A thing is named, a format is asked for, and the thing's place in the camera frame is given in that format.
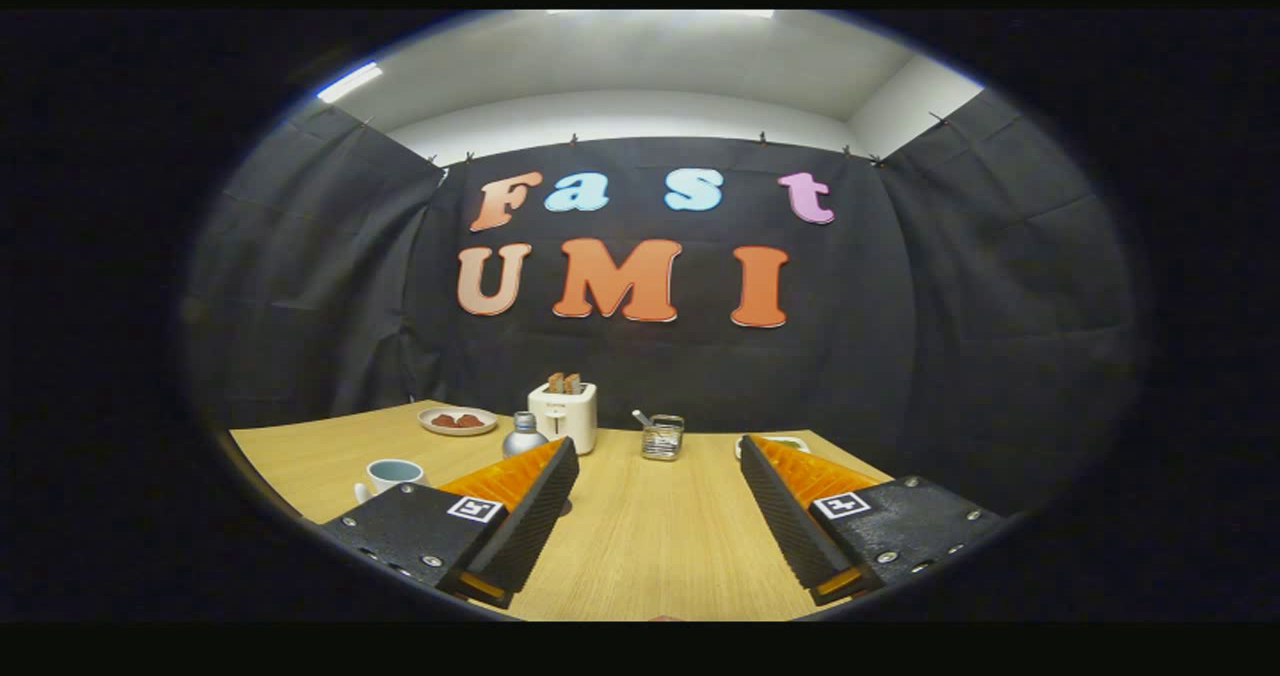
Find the plate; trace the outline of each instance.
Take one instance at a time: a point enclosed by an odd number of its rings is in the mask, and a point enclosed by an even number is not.
[[[435,424],[431,424],[431,420],[434,417],[439,417],[442,414],[445,416],[452,416],[454,421],[457,421],[458,417],[463,417],[467,414],[470,414],[475,417],[479,417],[479,420],[483,424],[480,426],[470,426],[466,429],[451,429],[448,426],[436,426]],[[449,406],[444,408],[428,408],[426,411],[417,415],[417,422],[421,424],[424,429],[435,434],[443,434],[445,437],[474,437],[476,434],[484,434],[492,431],[493,428],[498,425],[498,417],[483,408]]]
[[[739,461],[741,461],[741,458],[742,458],[742,439],[745,439],[745,438],[746,438],[746,434],[741,435],[740,439],[737,439],[736,442],[733,442],[733,455],[737,456]],[[787,446],[795,447],[796,451],[803,451],[805,453],[813,453],[812,451],[809,451],[809,444],[804,443],[804,439],[801,439],[799,437],[760,437],[760,438],[768,439],[771,442],[785,443]]]

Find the ceiling light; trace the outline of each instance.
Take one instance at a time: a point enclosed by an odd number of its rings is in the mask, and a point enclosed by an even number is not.
[[[320,93],[316,93],[316,97],[324,102],[338,101],[338,99],[347,96],[347,93],[351,93],[357,87],[361,87],[361,84],[369,83],[379,76],[383,76],[383,70],[379,69],[378,64],[365,64],[364,67],[358,67],[358,69],[352,70],[352,73],[343,76],[338,83],[334,83],[332,87],[325,88]]]
[[[548,14],[585,14],[585,12],[593,12],[595,9],[548,9]],[[717,9],[713,14],[737,14],[737,15],[755,15],[760,19],[772,19],[773,9]]]
[[[760,19],[772,19],[773,9],[760,9],[760,10],[742,10],[742,9],[728,9],[721,10],[721,14],[740,14],[740,15],[758,15]]]

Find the toaster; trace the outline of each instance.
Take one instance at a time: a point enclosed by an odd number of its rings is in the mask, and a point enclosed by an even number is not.
[[[582,393],[550,393],[540,384],[529,393],[529,411],[538,417],[538,433],[550,440],[568,437],[573,451],[591,453],[595,448],[595,384],[582,384]]]

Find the letter m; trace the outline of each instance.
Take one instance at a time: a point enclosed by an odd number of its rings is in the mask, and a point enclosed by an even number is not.
[[[622,307],[622,315],[632,321],[675,321],[676,307],[671,306],[671,265],[681,252],[672,239],[645,239],[627,256],[622,268],[599,239],[567,239],[562,247],[568,255],[568,274],[564,277],[564,297],[552,307],[557,316],[585,319],[591,315],[586,289],[605,318],[622,303],[631,292],[631,302]]]

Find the ceramic cup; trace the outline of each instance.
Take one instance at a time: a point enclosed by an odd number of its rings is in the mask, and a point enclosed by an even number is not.
[[[369,474],[369,480],[374,485],[374,490],[370,492],[369,487],[362,483],[357,483],[357,503],[365,503],[396,484],[420,484],[422,487],[430,485],[426,483],[426,472],[422,471],[421,466],[413,463],[412,461],[401,461],[399,458],[379,458],[378,461],[371,462],[365,469],[365,472]]]

